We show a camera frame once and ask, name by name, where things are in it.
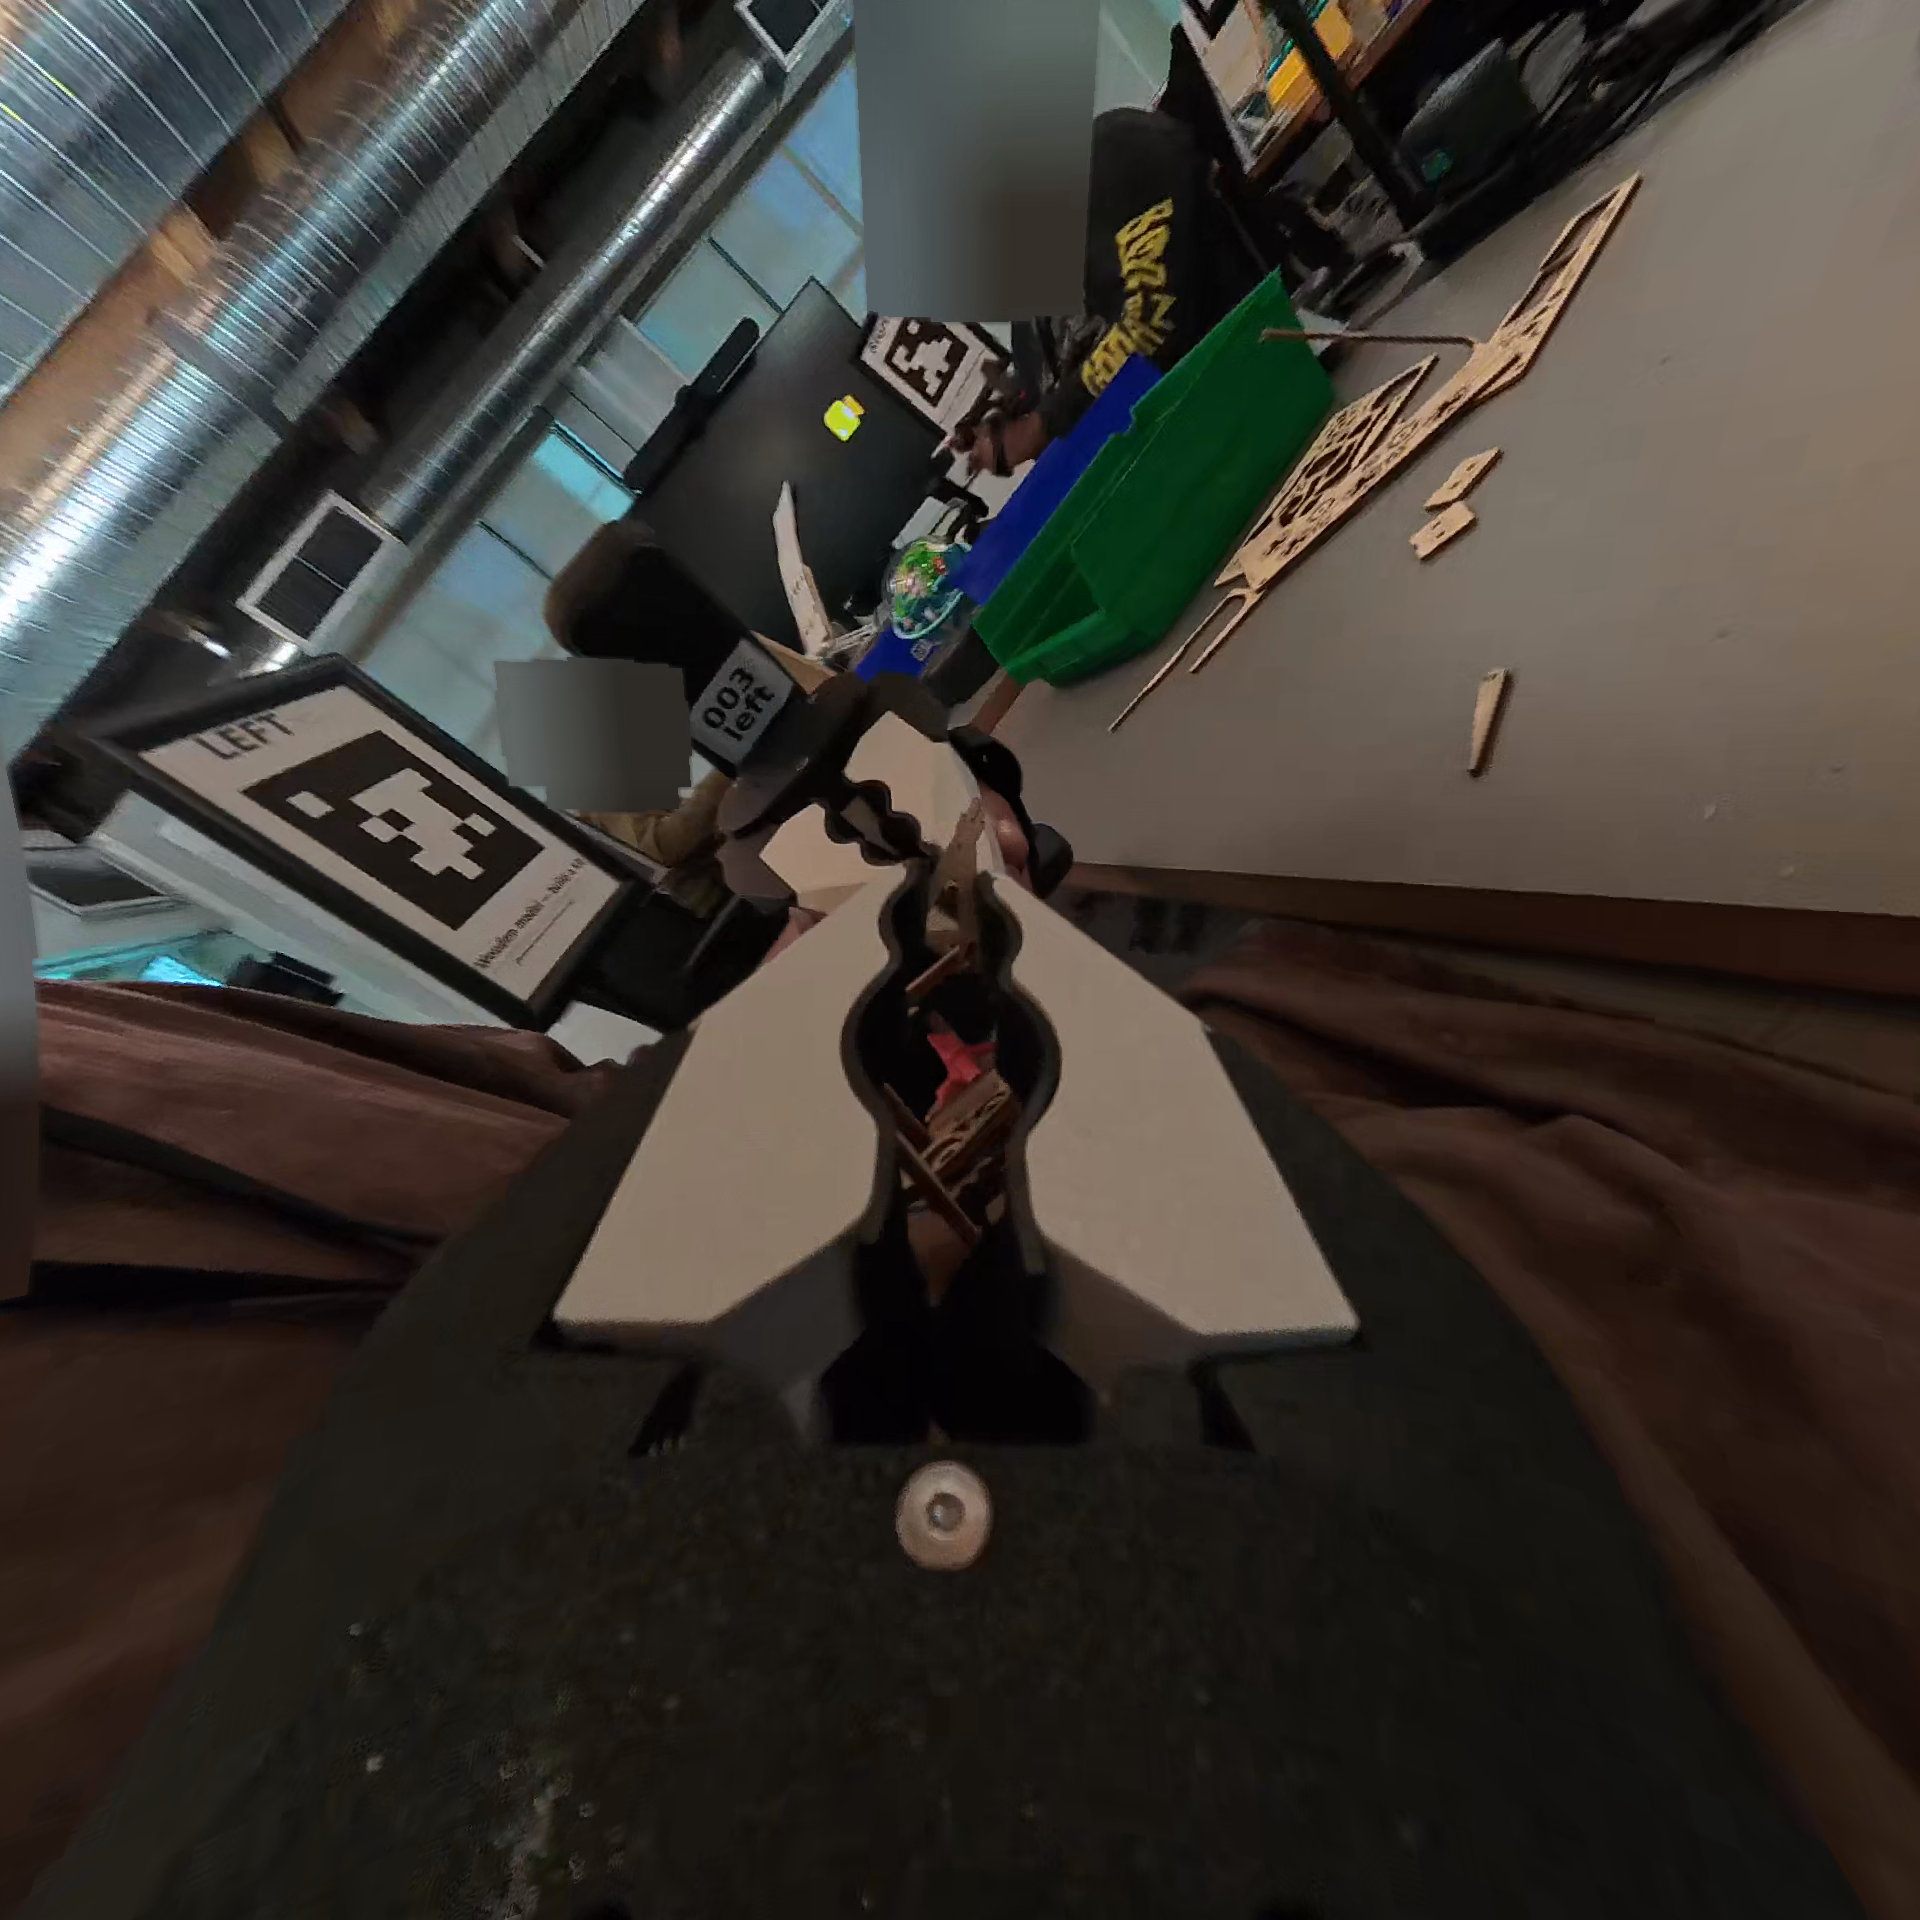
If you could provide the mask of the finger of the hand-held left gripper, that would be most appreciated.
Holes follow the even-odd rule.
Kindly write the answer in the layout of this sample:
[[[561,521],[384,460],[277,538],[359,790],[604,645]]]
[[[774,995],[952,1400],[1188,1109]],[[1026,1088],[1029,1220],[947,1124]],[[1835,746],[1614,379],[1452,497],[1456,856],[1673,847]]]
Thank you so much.
[[[901,861],[891,851],[828,830],[828,815],[795,815],[761,851],[766,872],[800,909],[840,909],[857,895],[889,900],[900,890]]]
[[[840,824],[867,861],[938,860],[975,802],[979,780],[952,746],[884,714],[842,767]]]

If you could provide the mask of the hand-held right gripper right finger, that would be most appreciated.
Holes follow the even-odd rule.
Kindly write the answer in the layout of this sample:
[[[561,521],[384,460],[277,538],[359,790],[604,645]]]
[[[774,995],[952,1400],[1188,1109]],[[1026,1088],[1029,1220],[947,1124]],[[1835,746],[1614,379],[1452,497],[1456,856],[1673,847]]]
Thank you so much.
[[[1349,1349],[1357,1309],[1205,1024],[1010,881],[979,884],[979,930],[1043,1350],[1106,1406],[1134,1373]]]

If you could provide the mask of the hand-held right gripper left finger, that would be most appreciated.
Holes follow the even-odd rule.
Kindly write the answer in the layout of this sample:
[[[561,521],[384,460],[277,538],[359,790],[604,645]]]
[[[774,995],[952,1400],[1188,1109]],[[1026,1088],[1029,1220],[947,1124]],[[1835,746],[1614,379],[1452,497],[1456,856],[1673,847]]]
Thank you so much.
[[[802,1439],[863,1333],[856,1248],[889,1214],[889,1152],[852,1036],[901,963],[876,878],[693,1026],[552,1321],[751,1377]]]

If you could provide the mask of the wooden model frame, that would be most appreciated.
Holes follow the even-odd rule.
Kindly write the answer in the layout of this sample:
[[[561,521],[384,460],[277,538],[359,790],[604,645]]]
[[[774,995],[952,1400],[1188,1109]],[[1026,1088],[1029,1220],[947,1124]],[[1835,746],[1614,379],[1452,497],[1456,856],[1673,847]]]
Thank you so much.
[[[948,947],[901,990],[879,1091],[901,1142],[909,1233],[929,1255],[969,1255],[1008,1210],[1021,1091],[1002,1063],[1003,1013],[979,940]]]

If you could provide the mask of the grey desk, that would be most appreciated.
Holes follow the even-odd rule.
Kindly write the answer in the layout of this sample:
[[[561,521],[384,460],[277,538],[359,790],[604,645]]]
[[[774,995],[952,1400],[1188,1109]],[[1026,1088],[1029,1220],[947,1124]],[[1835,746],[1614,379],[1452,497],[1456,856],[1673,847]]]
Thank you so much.
[[[1917,5],[1801,5],[1386,319],[1485,340],[1644,176],[1542,359],[1188,636],[1002,739],[1092,884],[1890,990],[1917,958]],[[1480,525],[1415,561],[1470,454]],[[1512,670],[1469,779],[1475,686]]]

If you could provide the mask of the white card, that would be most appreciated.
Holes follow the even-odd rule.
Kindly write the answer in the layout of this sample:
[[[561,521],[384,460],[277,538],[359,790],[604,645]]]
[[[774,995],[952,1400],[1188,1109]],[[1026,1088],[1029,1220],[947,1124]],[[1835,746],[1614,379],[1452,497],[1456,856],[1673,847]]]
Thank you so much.
[[[810,565],[802,561],[794,484],[782,484],[777,509],[769,516],[769,530],[774,530],[774,549],[777,549],[782,592],[786,592],[794,626],[800,631],[800,653],[806,653],[810,662],[820,662],[835,631],[833,631],[827,597]]]

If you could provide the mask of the colourful glass ball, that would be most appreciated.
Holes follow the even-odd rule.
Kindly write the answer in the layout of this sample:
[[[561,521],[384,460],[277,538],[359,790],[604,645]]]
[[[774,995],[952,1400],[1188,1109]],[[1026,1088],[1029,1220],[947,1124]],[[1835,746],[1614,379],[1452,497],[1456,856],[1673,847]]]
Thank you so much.
[[[970,559],[970,541],[915,538],[900,549],[884,589],[884,615],[895,639],[913,662],[929,662],[952,630],[965,603],[959,571]]]

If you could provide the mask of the black monitor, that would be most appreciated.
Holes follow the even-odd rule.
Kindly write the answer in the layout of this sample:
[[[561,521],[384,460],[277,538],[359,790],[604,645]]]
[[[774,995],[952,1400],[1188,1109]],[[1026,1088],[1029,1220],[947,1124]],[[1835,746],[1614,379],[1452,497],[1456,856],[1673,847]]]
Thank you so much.
[[[900,535],[934,488],[938,430],[857,366],[863,328],[806,278],[710,430],[637,497],[662,549],[782,645],[800,645],[769,530],[782,484],[828,616],[876,610]]]

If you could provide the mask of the thin wooden strip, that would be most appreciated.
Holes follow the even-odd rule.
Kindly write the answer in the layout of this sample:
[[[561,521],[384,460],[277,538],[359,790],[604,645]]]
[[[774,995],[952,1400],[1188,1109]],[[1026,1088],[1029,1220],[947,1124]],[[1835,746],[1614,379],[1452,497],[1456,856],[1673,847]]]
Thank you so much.
[[[1117,707],[1109,733],[1117,733],[1181,670],[1201,664],[1239,631],[1239,626],[1265,603],[1268,589],[1248,581],[1229,583],[1212,610],[1177,644],[1177,651],[1148,677],[1148,683]]]

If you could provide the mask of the blue plastic bin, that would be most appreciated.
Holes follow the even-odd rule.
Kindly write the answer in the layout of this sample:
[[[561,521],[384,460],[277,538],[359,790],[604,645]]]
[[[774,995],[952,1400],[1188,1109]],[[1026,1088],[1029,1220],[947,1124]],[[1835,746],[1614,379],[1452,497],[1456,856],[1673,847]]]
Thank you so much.
[[[948,549],[948,571],[934,592],[938,620],[920,620],[909,631],[879,630],[869,651],[856,662],[857,678],[920,677],[938,645],[957,631],[965,610],[982,610],[1008,581],[1016,561],[1043,535],[1077,478],[1092,469],[1103,446],[1127,430],[1139,397],[1160,379],[1160,369],[1131,356],[1106,394],[1092,403],[1066,442],[1043,451],[1003,509],[979,530],[969,551]]]

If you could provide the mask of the green plastic bin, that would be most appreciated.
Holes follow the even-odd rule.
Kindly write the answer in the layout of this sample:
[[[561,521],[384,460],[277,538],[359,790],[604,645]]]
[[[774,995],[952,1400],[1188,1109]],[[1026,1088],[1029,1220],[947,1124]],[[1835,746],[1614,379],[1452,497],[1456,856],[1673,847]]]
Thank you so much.
[[[1333,377],[1268,276],[1131,408],[975,615],[1021,686],[1071,686],[1155,651],[1333,413]]]

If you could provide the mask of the wide wooden cutout sheet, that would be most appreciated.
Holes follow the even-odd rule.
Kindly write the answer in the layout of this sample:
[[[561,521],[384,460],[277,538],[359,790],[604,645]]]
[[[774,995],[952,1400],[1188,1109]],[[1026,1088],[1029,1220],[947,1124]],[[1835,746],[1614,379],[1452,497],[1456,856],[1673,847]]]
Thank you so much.
[[[1368,394],[1355,397],[1350,405],[1336,408],[1299,463],[1289,471],[1289,478],[1276,488],[1276,497],[1265,503],[1261,519],[1248,525],[1233,555],[1216,574],[1216,589],[1228,589],[1229,581],[1244,581],[1244,565],[1297,519],[1302,516],[1321,492],[1330,492],[1357,460],[1386,434],[1386,429],[1400,422],[1402,405],[1420,391],[1429,374],[1436,369],[1436,356],[1411,366],[1406,374],[1384,379]]]

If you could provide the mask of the long wooden cutout sheet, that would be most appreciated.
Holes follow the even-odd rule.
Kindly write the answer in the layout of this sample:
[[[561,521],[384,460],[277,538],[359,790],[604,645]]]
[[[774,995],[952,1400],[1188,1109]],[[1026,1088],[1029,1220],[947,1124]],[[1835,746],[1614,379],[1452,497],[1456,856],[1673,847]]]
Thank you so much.
[[[1469,366],[1414,415],[1414,429],[1451,429],[1531,374],[1638,192],[1644,176],[1634,172],[1558,229],[1524,299],[1515,299],[1491,340],[1470,351]]]

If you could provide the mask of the black storage shelf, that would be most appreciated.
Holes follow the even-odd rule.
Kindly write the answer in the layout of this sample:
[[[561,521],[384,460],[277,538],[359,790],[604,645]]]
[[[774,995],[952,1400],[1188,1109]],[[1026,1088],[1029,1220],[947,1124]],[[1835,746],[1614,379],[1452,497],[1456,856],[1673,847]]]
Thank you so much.
[[[1384,32],[1316,46],[1308,98],[1277,106],[1289,32],[1364,13],[1184,5],[1159,95],[1257,260],[1333,319],[1391,268],[1470,254],[1801,5],[1373,5]]]

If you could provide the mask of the silver ventilation duct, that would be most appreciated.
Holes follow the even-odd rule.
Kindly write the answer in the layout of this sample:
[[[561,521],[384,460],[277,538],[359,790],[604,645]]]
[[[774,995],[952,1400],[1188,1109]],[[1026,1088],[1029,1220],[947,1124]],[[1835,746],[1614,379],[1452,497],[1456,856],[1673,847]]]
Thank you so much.
[[[329,19],[4,391],[4,754],[139,630],[251,610],[345,497],[407,551],[852,50],[745,5],[271,5]]]
[[[4,413],[83,408],[83,316],[322,42],[309,131],[131,325],[289,425],[451,246],[642,5],[4,5]]]

